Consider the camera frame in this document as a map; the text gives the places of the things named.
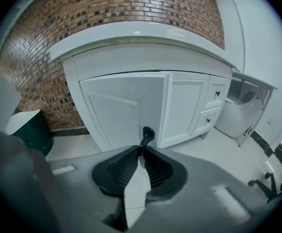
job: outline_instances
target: white tile floor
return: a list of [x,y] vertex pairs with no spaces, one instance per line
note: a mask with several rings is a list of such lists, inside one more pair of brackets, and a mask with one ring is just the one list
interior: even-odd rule
[[[251,138],[238,147],[235,140],[213,128],[205,140],[196,137],[167,149],[211,161],[246,184],[250,180],[259,179],[270,187],[270,180],[264,179],[264,174],[270,171],[266,164],[268,161],[274,170],[277,189],[280,190],[281,163],[274,154],[267,158],[260,146]],[[74,158],[100,152],[90,135],[55,137],[53,148],[46,156],[46,160]],[[125,189],[125,208],[129,227],[145,210],[145,196],[151,189],[149,177],[142,168],[142,163],[144,163],[142,160],[139,161],[137,171]],[[253,189],[265,199],[265,202],[267,201],[259,188],[254,186]]]

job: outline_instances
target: drawer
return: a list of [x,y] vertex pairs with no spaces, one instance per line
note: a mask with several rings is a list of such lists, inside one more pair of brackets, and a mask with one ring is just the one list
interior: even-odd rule
[[196,137],[200,134],[203,134],[209,131],[217,121],[221,112],[221,107],[217,107],[214,109],[202,111],[199,114],[197,123],[194,127],[192,137]]
[[202,111],[223,106],[228,95],[230,80],[210,76],[206,98]]

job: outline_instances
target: dark green trash can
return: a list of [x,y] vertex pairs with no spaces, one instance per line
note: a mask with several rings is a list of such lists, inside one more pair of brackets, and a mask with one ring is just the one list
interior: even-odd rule
[[53,138],[40,110],[13,115],[5,132],[7,135],[19,137],[28,148],[39,150],[44,156],[53,147]]

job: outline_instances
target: white toilet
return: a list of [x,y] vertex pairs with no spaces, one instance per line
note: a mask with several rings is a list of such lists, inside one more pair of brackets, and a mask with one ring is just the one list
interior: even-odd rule
[[257,118],[262,107],[256,92],[249,91],[240,99],[228,94],[215,128],[231,138],[243,134]]

